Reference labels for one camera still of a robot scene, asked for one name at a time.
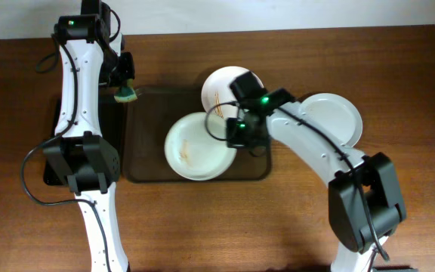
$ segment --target brown tabletop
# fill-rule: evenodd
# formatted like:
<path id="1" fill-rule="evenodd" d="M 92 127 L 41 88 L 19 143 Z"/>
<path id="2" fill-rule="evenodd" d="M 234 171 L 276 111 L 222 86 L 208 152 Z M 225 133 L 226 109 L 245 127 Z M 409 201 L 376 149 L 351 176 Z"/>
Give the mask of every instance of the brown tabletop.
<path id="1" fill-rule="evenodd" d="M 273 90 L 331 92 L 362 114 L 357 148 L 395 163 L 407 220 L 385 244 L 390 264 L 435 271 L 435 26 L 127 36 L 138 85 L 199 87 L 222 66 L 253 70 Z M 50 39 L 0 41 L 0 271 L 89 271 L 76 206 L 41 207 L 18 179 L 26 152 L 48 135 L 61 66 L 35 63 Z M 44 185 L 43 155 L 27 166 Z M 283 269 L 330 264 L 338 240 L 326 188 L 287 147 L 273 143 L 273 170 L 257 183 L 117 184 L 120 235 L 132 270 Z"/>

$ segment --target sponge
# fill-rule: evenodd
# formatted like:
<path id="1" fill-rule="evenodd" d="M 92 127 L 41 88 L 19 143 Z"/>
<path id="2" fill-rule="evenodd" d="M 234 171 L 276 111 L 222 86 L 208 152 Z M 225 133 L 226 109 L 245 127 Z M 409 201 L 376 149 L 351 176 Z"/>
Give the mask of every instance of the sponge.
<path id="1" fill-rule="evenodd" d="M 115 101 L 119 103 L 128 103 L 137 100 L 137 95 L 135 94 L 133 79 L 127 79 L 124 85 L 122 85 L 119 90 L 113 95 Z"/>

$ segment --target white wall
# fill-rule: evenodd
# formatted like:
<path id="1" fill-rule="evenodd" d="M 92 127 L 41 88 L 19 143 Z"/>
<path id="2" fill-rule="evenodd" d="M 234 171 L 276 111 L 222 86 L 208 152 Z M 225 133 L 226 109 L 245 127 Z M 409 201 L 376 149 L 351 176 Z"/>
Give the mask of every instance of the white wall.
<path id="1" fill-rule="evenodd" d="M 125 34 L 435 23 L 435 0 L 107 0 Z M 79 0 L 0 0 L 0 39 L 49 37 Z"/>

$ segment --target white plate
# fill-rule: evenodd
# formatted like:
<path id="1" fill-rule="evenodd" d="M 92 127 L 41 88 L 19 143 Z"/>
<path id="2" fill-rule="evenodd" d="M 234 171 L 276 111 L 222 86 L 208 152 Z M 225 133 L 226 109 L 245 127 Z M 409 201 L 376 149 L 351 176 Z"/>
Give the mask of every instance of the white plate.
<path id="1" fill-rule="evenodd" d="M 231 91 L 230 84 L 236 77 L 248 72 L 249 70 L 238 66 L 226 66 L 214 71 L 204 82 L 201 91 L 201 102 L 204 111 L 208 112 L 214 105 L 235 101 L 236 98 Z M 261 87 L 263 83 L 255 75 Z M 236 117 L 238 108 L 230 105 L 223 105 L 214 110 L 214 114 L 227 119 Z"/>
<path id="2" fill-rule="evenodd" d="M 303 113 L 350 147 L 362 135 L 363 124 L 359 111 L 339 95 L 315 94 L 300 105 L 300 114 Z"/>
<path id="3" fill-rule="evenodd" d="M 191 113 L 179 119 L 165 138 L 165 158 L 179 175 L 194 181 L 216 178 L 233 163 L 236 149 L 228 148 L 225 141 L 217 141 L 204 128 L 205 113 Z M 210 115 L 211 133 L 224 138 L 224 119 Z"/>

